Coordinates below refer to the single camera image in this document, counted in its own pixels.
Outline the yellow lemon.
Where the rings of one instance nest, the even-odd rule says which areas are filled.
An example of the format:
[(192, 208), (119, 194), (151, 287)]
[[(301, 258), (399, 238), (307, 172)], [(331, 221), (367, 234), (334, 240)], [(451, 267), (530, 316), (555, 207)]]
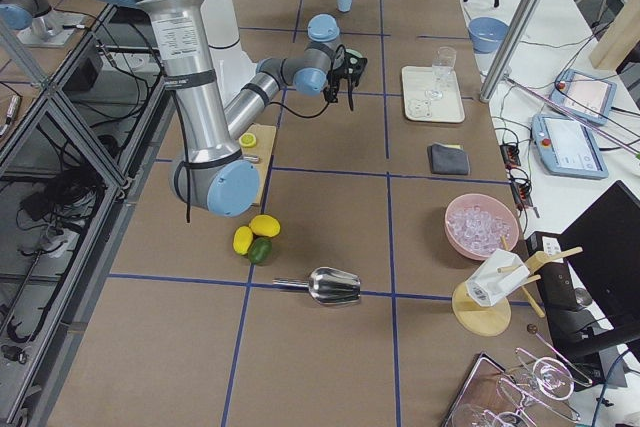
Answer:
[(280, 222), (273, 216), (267, 214), (259, 214), (249, 222), (251, 231), (262, 237), (273, 238), (281, 232)]
[(249, 226), (238, 227), (233, 236), (232, 247), (236, 254), (246, 255), (253, 243), (254, 233)]

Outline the pink bowl of ice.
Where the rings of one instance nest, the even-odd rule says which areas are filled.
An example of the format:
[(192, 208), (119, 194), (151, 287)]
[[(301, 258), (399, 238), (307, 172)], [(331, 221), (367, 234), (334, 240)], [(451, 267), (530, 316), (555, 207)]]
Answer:
[(519, 222), (502, 202), (479, 193), (453, 199), (445, 210), (445, 235), (461, 255), (478, 261), (496, 250), (512, 251), (520, 236)]

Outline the blue bowl with fork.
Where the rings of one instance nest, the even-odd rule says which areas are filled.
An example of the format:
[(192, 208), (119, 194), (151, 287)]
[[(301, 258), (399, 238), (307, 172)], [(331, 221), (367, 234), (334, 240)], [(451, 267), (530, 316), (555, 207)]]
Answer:
[(468, 24), (473, 50), (479, 54), (495, 52), (504, 41), (509, 25), (492, 17), (477, 17)]

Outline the black monitor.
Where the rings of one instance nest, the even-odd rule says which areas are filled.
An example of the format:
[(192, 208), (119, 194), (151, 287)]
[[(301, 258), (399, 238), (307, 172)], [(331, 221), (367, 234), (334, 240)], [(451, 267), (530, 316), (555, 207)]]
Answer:
[[(557, 240), (583, 251), (542, 268), (539, 283), (552, 339), (567, 357), (579, 359), (627, 344), (639, 355), (639, 199), (622, 181), (613, 183)], [(612, 330), (586, 327), (588, 311), (576, 301), (574, 271)]]

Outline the wooden cup stand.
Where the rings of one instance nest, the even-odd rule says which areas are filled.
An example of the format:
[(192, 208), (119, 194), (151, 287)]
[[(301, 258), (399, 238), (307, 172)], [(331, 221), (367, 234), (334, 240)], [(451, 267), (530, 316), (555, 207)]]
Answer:
[[(553, 255), (549, 255), (544, 251), (538, 251), (526, 261), (521, 259), (529, 269), (530, 274), (524, 281), (524, 284), (516, 290), (520, 290), (525, 294), (530, 306), (540, 318), (544, 318), (546, 314), (533, 296), (526, 290), (525, 286), (541, 278), (541, 276), (537, 274), (537, 271), (545, 264), (581, 253), (582, 251), (583, 248), (580, 246), (560, 251)], [(465, 282), (466, 280), (460, 283), (452, 294), (452, 309), (458, 322), (470, 332), (480, 336), (492, 337), (503, 333), (511, 321), (511, 306), (508, 301), (510, 294), (492, 307), (481, 307), (467, 294)]]

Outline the metal ice scoop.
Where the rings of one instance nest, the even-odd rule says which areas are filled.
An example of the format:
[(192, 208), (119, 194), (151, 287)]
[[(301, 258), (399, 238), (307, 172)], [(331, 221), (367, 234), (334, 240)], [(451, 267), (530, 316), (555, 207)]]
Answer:
[(360, 302), (360, 277), (332, 267), (318, 267), (305, 279), (276, 278), (273, 284), (282, 287), (303, 288), (319, 304), (346, 306)]

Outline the yellow lemon front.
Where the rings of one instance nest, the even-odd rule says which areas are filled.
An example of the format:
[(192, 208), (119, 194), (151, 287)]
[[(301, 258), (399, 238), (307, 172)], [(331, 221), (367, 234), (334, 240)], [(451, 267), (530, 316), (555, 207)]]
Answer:
[(232, 247), (236, 254), (246, 255), (253, 243), (254, 233), (249, 226), (238, 227), (233, 236)]

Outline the aluminium frame post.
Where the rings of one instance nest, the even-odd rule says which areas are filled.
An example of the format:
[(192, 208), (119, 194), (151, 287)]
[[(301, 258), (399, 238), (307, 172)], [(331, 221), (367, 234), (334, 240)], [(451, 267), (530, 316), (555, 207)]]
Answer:
[(497, 50), (482, 84), (479, 93), (481, 102), (488, 103), (493, 96), (540, 1), (520, 0), (510, 22), (506, 37)]

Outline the green lime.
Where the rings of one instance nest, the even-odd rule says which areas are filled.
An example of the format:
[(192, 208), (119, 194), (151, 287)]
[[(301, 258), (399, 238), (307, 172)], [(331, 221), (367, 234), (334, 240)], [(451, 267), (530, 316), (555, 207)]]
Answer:
[(264, 263), (272, 251), (272, 241), (268, 237), (256, 238), (247, 252), (247, 257), (252, 264)]

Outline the grey yellow folded cloth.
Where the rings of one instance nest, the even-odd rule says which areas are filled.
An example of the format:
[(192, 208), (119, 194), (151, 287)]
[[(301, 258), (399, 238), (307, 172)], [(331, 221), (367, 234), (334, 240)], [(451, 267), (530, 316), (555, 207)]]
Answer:
[(434, 174), (468, 175), (470, 163), (467, 153), (456, 147), (432, 144), (427, 147), (430, 170)]

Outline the wooden cutting board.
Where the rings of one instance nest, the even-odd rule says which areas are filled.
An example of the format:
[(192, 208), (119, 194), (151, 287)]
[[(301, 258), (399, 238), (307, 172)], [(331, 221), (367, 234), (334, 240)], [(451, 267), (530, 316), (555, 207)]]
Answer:
[(252, 124), (246, 132), (254, 133), (258, 139), (256, 147), (241, 147), (241, 149), (243, 152), (243, 156), (255, 155), (261, 158), (261, 162), (259, 164), (251, 163), (257, 169), (257, 172), (259, 174), (259, 188), (253, 202), (254, 206), (259, 206), (262, 203), (264, 197), (266, 177), (269, 172), (271, 157), (274, 150), (277, 128), (270, 125)]

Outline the cream bear tray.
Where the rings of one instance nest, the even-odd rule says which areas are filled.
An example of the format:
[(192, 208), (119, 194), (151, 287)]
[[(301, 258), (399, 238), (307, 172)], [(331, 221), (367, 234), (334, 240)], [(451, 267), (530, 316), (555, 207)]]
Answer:
[(435, 77), (431, 67), (404, 66), (401, 69), (404, 114), (417, 122), (458, 124), (465, 120), (465, 111), (456, 73), (445, 77), (440, 99), (429, 91)]

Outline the blue teach pendant near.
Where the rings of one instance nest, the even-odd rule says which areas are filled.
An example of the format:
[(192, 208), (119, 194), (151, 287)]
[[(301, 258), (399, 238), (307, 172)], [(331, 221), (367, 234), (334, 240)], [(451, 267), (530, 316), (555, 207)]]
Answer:
[(531, 130), (545, 168), (553, 175), (605, 179), (609, 172), (591, 131), (575, 120), (536, 114)]

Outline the blue teach pendant far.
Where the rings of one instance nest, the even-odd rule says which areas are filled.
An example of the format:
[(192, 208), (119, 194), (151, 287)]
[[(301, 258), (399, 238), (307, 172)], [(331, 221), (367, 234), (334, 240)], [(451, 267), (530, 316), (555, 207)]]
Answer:
[(603, 126), (615, 98), (617, 86), (587, 73), (567, 69), (560, 73), (550, 93), (550, 99), (576, 116)]

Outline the clear wine glass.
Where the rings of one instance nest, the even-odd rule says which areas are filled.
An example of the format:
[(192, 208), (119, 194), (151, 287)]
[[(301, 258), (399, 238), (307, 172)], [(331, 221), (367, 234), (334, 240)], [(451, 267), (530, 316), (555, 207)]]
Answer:
[(457, 52), (453, 47), (440, 47), (432, 61), (432, 72), (434, 75), (433, 86), (426, 91), (431, 100), (441, 100), (447, 88), (450, 75), (452, 74), (457, 58)]

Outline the lemon half slice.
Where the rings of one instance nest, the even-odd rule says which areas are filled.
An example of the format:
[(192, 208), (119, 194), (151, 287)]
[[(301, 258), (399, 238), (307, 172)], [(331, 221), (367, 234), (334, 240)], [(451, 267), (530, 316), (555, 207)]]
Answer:
[(258, 139), (252, 132), (245, 132), (239, 138), (239, 143), (242, 148), (253, 148), (257, 146)]

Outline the blue teach pendant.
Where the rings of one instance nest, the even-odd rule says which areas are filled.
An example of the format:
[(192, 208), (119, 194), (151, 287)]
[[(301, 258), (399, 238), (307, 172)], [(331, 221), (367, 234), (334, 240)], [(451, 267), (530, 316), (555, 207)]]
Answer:
[(550, 93), (550, 99), (576, 116), (603, 126), (615, 98), (617, 86), (587, 73), (567, 69), (560, 73)]
[(575, 120), (536, 114), (531, 130), (545, 168), (553, 175), (605, 179), (609, 172), (591, 131)]

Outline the yellow lemon rear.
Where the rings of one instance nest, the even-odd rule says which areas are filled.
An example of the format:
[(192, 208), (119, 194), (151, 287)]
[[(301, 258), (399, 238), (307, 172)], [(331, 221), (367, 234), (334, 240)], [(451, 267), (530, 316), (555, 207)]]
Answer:
[(262, 237), (273, 238), (281, 232), (280, 222), (273, 216), (267, 214), (259, 214), (249, 222), (251, 231)]

